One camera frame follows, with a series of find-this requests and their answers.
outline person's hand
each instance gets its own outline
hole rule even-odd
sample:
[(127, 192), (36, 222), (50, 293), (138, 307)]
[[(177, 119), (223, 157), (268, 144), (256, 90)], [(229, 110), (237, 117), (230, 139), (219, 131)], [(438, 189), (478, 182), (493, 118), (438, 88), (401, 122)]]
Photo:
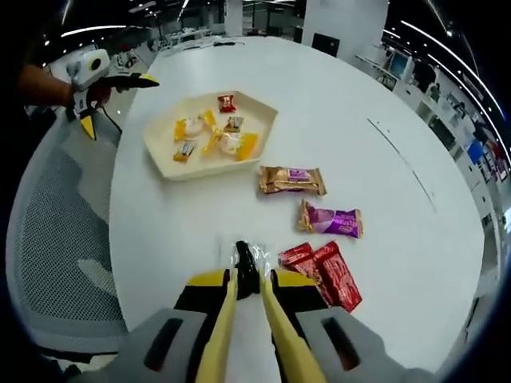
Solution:
[(105, 105), (110, 100), (112, 88), (101, 84), (92, 84), (87, 93), (87, 103), (97, 109)]

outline hexagonal tray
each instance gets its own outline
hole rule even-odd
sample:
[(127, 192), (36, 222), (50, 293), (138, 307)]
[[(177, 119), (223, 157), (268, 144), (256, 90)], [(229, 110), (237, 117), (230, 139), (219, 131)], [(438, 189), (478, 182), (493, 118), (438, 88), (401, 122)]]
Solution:
[[(235, 113), (219, 112), (217, 97), (223, 94), (235, 95), (234, 103), (237, 108)], [(200, 150), (208, 143), (209, 132), (202, 132), (199, 136), (193, 137), (196, 139), (196, 147), (186, 164), (176, 162), (173, 159), (174, 154), (182, 144), (182, 142), (174, 141), (176, 121), (197, 116), (207, 109), (213, 111), (218, 128), (223, 128), (230, 116), (242, 116), (244, 122), (241, 132), (259, 133), (257, 144), (248, 160), (236, 161), (234, 158), (220, 152), (203, 156)], [(164, 178), (189, 180), (221, 172), (230, 172), (249, 168), (259, 161), (276, 116), (277, 111), (275, 109), (244, 93), (237, 91), (209, 93), (198, 97), (185, 98), (172, 106), (168, 112), (151, 120), (143, 132), (144, 142)]]

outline wrapped candy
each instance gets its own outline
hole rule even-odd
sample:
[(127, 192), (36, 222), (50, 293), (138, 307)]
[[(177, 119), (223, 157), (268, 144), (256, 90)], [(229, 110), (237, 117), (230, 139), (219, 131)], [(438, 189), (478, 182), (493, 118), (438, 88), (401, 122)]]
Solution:
[(232, 113), (236, 111), (234, 105), (234, 94), (224, 94), (218, 97), (220, 103), (220, 113)]
[(280, 253), (280, 264), (288, 269), (294, 270), (294, 267), (291, 264), (296, 259), (301, 259), (302, 257), (306, 257), (312, 254), (312, 246), (309, 242), (302, 243), (297, 247), (293, 247), (292, 249), (286, 250), (283, 253)]
[(215, 117), (211, 110), (207, 110), (194, 118), (184, 118), (176, 122), (174, 128), (174, 140), (181, 141), (194, 137), (204, 129), (212, 129), (216, 125)]
[(307, 201), (300, 204), (299, 231), (348, 235), (362, 238), (362, 213), (359, 209), (351, 211), (317, 209)]
[(238, 133), (240, 132), (243, 123), (243, 117), (229, 117), (227, 125), (225, 125), (224, 132)]
[(174, 154), (174, 160), (177, 162), (187, 162), (192, 155), (196, 142), (194, 140), (186, 140)]
[(319, 169), (282, 168), (261, 166), (259, 189), (264, 194), (278, 192), (310, 192), (327, 194)]
[(310, 246), (311, 246), (310, 244), (304, 243), (303, 245), (285, 251), (283, 254), (288, 253), (292, 255), (287, 260), (285, 266), (287, 269), (298, 271), (301, 275), (305, 275), (307, 278), (312, 279), (315, 282), (319, 293), (323, 296), (325, 302), (328, 303), (330, 306), (333, 306), (334, 301), (330, 296), (330, 293), (328, 292), (325, 284), (323, 283), (321, 274), (319, 273), (319, 270), (316, 267), (314, 253), (312, 251), (307, 252), (307, 248)]
[(258, 139), (259, 135), (256, 133), (227, 133), (215, 129), (208, 144), (202, 148), (202, 153), (208, 154), (218, 148), (221, 152), (234, 156), (237, 161), (243, 161), (250, 158)]
[(362, 301), (362, 296), (337, 243), (327, 243), (315, 251), (314, 258), (334, 305), (341, 306), (348, 313), (353, 311)]

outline round table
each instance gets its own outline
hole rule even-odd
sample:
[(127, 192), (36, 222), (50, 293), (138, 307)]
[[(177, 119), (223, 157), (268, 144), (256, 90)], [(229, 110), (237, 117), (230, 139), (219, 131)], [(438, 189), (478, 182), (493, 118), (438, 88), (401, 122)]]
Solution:
[[(109, 222), (128, 329), (173, 307), (194, 274), (219, 267), (226, 239), (255, 239), (273, 254), (335, 239), (363, 298), (353, 315), (405, 367), (437, 370), (469, 313), (484, 243), (456, 164), (413, 110), (356, 68), (283, 39), (239, 41), (161, 53), (149, 70), (160, 87), (139, 91), (126, 119)], [(328, 193), (309, 200), (360, 209), (362, 239), (296, 232), (304, 195), (258, 195), (256, 168), (160, 177), (144, 126), (183, 97), (229, 89), (279, 111), (261, 164), (320, 168)]]

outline chair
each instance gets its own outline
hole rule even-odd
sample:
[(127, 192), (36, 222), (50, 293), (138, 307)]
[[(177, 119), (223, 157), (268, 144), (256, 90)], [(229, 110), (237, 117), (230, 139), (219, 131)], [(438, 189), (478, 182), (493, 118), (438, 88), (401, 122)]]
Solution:
[(33, 340), (57, 351), (116, 352), (127, 334), (108, 226), (120, 137), (106, 117), (93, 119), (97, 141), (79, 121), (57, 118), (23, 174), (7, 231), (11, 302)]

